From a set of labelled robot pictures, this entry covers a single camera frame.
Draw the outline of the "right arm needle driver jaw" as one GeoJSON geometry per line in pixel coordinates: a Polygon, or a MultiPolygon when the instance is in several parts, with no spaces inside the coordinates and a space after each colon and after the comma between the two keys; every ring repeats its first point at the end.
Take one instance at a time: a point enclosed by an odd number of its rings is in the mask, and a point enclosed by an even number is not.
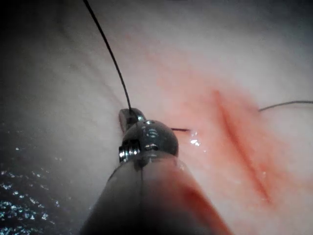
{"type": "Polygon", "coordinates": [[[129,129],[131,115],[129,109],[121,109],[118,114],[120,127],[122,133],[125,133],[129,129]]]}
{"type": "Polygon", "coordinates": [[[145,116],[139,109],[130,109],[130,124],[131,125],[144,119],[145,119],[145,116]]]}

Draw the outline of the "right arm needle driver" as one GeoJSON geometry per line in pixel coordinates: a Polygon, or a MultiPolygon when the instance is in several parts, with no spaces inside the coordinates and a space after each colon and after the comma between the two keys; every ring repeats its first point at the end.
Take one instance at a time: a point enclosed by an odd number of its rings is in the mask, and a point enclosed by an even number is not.
{"type": "Polygon", "coordinates": [[[175,157],[179,154],[178,139],[171,128],[156,120],[140,120],[122,124],[122,144],[119,161],[128,162],[144,153],[164,152],[175,157]]]}

